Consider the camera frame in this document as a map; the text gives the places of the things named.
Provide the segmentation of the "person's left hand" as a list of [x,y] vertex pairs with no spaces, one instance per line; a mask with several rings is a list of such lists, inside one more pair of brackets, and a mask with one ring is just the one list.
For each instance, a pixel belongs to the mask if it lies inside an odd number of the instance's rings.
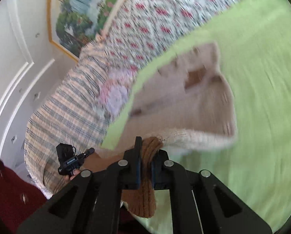
[[72,173],[73,173],[72,176],[69,176],[69,175],[64,176],[64,180],[65,180],[66,182],[69,182],[69,181],[73,180],[73,179],[74,179],[78,174],[81,173],[81,170],[79,170],[79,169],[75,169],[75,170],[73,170]]

